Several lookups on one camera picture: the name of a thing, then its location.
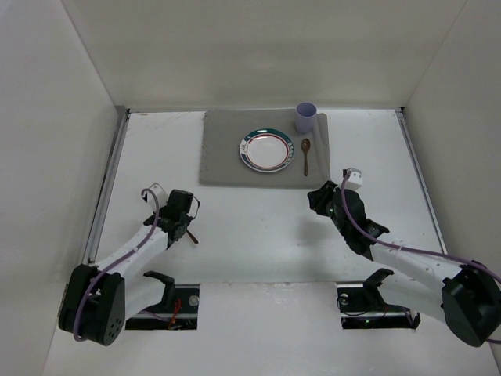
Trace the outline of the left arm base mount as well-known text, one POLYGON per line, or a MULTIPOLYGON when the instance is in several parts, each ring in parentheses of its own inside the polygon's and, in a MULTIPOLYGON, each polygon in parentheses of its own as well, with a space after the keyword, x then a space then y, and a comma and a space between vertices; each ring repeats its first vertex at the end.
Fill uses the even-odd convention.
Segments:
POLYGON ((187 331, 197 329, 198 284, 177 284, 173 277, 149 271, 126 289, 128 331, 187 331))

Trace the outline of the purple plastic cup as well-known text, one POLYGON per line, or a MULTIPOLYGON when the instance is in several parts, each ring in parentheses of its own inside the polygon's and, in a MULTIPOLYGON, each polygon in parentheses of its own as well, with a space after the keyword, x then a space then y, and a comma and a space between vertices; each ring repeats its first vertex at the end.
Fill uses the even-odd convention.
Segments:
POLYGON ((301 133, 309 132, 317 123, 317 108, 313 103, 299 103, 295 108, 295 128, 301 133))

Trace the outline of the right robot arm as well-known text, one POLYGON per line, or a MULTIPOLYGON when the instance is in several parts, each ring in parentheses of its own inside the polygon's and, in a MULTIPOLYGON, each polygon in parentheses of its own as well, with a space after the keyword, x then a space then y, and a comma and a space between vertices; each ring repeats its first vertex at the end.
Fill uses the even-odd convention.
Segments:
POLYGON ((366 216, 361 198, 344 183, 328 181, 307 197, 310 209, 330 218, 354 253, 396 269, 428 289, 423 298, 410 291, 404 294, 418 310, 428 309, 468 345, 493 341, 491 336, 500 326, 498 275, 475 261, 397 242, 388 228, 366 216))

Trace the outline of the brown wooden fork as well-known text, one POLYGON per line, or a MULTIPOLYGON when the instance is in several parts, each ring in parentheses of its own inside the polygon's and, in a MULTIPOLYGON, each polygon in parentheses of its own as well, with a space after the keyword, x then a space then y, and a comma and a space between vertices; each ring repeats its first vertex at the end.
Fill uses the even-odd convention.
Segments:
POLYGON ((199 241, 196 239, 196 237, 189 231, 187 230, 186 231, 187 235, 189 236, 189 238, 191 239, 191 241, 195 244, 195 245, 198 245, 199 244, 199 241))

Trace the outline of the white plate with green rim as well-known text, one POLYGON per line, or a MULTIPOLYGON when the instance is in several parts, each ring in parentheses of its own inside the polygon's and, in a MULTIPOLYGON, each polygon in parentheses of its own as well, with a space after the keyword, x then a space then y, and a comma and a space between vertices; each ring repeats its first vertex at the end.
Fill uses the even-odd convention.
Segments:
POLYGON ((256 172, 279 172, 293 160, 294 144, 284 132, 260 128, 242 138, 239 155, 242 162, 256 172))

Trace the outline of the brown wooden spoon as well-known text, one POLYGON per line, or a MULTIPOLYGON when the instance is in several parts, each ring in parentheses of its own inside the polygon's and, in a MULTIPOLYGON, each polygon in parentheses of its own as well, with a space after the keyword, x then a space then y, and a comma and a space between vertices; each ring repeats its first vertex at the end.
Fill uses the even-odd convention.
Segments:
POLYGON ((308 138, 304 138, 301 141, 301 150, 304 156, 303 173, 304 176, 308 176, 308 152, 310 151, 311 142, 308 138))

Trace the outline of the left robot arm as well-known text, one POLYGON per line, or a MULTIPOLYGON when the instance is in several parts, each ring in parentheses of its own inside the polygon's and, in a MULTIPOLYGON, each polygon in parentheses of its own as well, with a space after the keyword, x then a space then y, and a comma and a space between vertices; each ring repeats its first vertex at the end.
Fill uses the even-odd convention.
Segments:
POLYGON ((200 202, 184 190, 153 184, 141 192, 152 214, 134 237, 94 266, 77 266, 66 286, 58 327, 77 342, 109 346, 123 330, 194 330, 200 288, 147 268, 184 236, 200 202))

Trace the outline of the grey cloth placemat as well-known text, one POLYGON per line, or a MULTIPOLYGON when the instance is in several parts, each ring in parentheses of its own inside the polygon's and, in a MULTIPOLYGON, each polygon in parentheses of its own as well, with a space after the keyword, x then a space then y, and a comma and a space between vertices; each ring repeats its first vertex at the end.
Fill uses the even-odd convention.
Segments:
POLYGON ((328 118, 317 115, 318 124, 307 134, 297 132, 295 110, 209 110, 204 115, 199 183, 206 186, 272 189, 318 189, 330 179, 328 118), (294 158, 279 172, 262 173, 241 160, 239 146, 249 132, 274 128, 288 135, 294 144, 294 158), (311 142, 308 176, 304 176, 301 141, 311 142))

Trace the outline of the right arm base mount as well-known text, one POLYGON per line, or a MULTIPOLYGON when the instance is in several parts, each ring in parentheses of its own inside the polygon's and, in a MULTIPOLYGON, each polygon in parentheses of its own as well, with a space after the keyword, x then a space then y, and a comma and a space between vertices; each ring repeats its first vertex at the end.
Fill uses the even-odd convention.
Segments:
POLYGON ((410 329, 420 325, 420 314, 411 309, 388 304, 379 289, 394 276, 389 269, 379 269, 364 281, 340 282, 337 285, 337 308, 345 330, 410 329))

